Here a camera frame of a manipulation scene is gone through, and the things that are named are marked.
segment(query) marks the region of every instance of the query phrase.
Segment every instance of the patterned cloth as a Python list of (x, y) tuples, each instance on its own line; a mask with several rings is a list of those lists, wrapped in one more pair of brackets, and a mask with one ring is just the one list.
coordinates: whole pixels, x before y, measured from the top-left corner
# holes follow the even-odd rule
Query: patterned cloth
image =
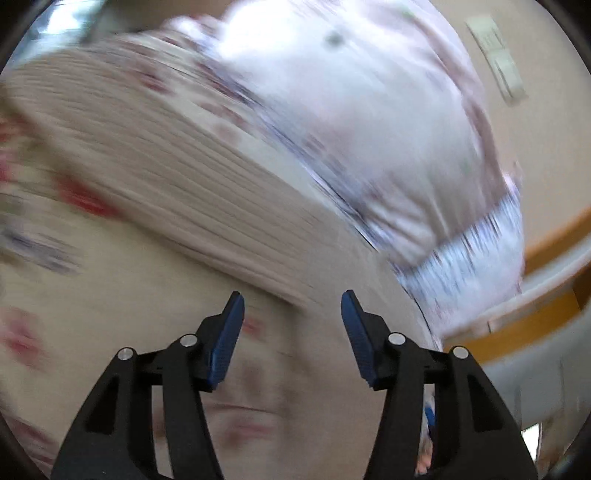
[[(239, 290), (247, 320), (204, 400), (225, 478), (360, 478), (382, 397), (359, 378), (340, 296), (353, 288), (392, 330), (430, 338), (387, 261), (202, 58), (185, 35), (155, 32), (7, 75), (18, 208), (7, 202), (2, 384), (15, 414), (59, 442), (119, 348), (161, 349)], [(28, 120), (17, 135), (12, 107)], [(22, 318), (34, 335), (16, 338)]]

